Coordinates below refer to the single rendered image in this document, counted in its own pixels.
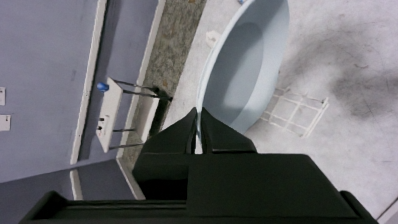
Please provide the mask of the white plate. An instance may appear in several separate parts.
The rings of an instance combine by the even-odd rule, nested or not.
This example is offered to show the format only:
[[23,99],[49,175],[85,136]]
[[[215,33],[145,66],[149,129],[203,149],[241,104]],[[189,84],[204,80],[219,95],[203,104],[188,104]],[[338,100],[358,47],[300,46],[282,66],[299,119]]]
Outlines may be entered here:
[[[277,73],[276,79],[275,79],[275,81],[274,81],[275,84],[277,84],[277,80],[278,80],[278,73]],[[274,93],[274,90],[275,90],[275,86],[274,86],[274,84],[273,84],[273,86],[272,86],[272,88],[271,88],[271,90],[270,90],[270,93],[269,93],[269,95],[268,95],[268,97],[267,97],[265,103],[263,104],[263,106],[262,106],[260,112],[258,113],[257,117],[260,117],[260,116],[263,114],[263,112],[265,111],[266,107],[268,106],[268,104],[269,104],[269,102],[270,102],[270,100],[271,100],[271,98],[272,98],[272,95],[273,95],[273,93]],[[259,118],[255,118],[255,120],[253,121],[253,123],[251,124],[251,126],[252,126],[258,119],[259,119]]]
[[197,89],[196,129],[201,111],[242,135],[251,126],[279,71],[289,32],[288,0],[247,0],[212,48]]

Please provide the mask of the blue and white checkered towel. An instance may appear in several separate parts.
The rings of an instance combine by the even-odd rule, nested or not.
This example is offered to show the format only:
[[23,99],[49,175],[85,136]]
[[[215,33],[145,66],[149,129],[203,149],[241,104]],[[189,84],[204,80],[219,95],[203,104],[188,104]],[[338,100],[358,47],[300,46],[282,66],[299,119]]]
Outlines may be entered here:
[[242,5],[247,1],[247,0],[238,0]]

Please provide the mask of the white mug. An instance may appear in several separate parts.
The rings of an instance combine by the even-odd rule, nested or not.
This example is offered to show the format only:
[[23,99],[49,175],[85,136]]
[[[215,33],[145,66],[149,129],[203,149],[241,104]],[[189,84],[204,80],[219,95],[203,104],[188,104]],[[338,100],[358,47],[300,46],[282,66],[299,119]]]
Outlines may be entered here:
[[207,32],[206,35],[208,36],[206,36],[206,44],[212,49],[217,40],[220,38],[221,34],[216,30],[212,30],[209,33]]

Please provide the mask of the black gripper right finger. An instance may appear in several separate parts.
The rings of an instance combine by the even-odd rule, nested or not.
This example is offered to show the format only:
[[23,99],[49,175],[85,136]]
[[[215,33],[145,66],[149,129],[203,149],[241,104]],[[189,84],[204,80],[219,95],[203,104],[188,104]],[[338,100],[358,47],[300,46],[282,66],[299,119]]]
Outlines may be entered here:
[[202,154],[259,154],[251,139],[213,117],[204,107],[201,143]]

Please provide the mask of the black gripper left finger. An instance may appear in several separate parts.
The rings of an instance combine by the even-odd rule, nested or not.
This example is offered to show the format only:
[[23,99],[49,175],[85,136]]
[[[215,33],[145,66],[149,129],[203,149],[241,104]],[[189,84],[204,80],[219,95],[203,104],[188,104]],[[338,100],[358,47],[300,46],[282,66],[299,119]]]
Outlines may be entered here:
[[139,153],[145,152],[185,152],[195,154],[197,107],[182,119],[146,140]]

